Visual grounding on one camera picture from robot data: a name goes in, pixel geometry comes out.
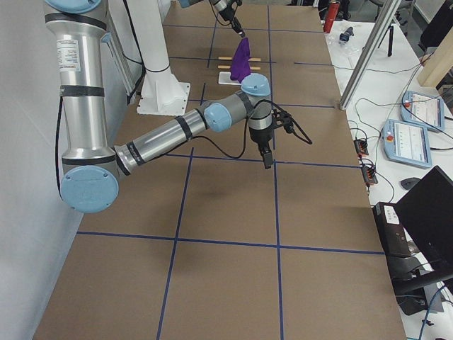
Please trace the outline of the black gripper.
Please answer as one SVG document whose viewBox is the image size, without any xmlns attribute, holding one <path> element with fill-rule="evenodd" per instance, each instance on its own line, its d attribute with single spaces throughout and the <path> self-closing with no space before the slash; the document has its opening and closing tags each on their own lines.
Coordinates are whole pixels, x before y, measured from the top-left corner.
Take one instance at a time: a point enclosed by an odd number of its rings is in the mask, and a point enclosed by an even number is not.
<svg viewBox="0 0 453 340">
<path fill-rule="evenodd" d="M 258 145 L 258 150 L 263 159 L 265 169 L 270 169 L 273 165 L 273 153 L 270 150 L 269 141 L 273 137 L 273 129 L 267 127 L 266 129 L 257 130 L 251 127 L 248 128 L 251 139 Z"/>
<path fill-rule="evenodd" d="M 241 37 L 245 37 L 245 32 L 236 17 L 236 9 L 242 5 L 242 0 L 219 0 L 216 1 L 216 9 L 220 16 L 230 22 L 231 28 Z"/>
</svg>

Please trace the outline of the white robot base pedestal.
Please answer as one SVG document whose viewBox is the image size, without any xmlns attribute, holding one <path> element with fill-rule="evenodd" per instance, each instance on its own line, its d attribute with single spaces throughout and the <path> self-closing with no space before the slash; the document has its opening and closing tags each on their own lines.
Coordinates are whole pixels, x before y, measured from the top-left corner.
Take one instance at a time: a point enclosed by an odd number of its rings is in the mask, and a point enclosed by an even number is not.
<svg viewBox="0 0 453 340">
<path fill-rule="evenodd" d="M 134 26 L 142 56 L 144 83 L 138 113 L 182 115 L 190 84 L 179 82 L 171 71 L 158 1 L 129 1 L 130 23 Z"/>
</svg>

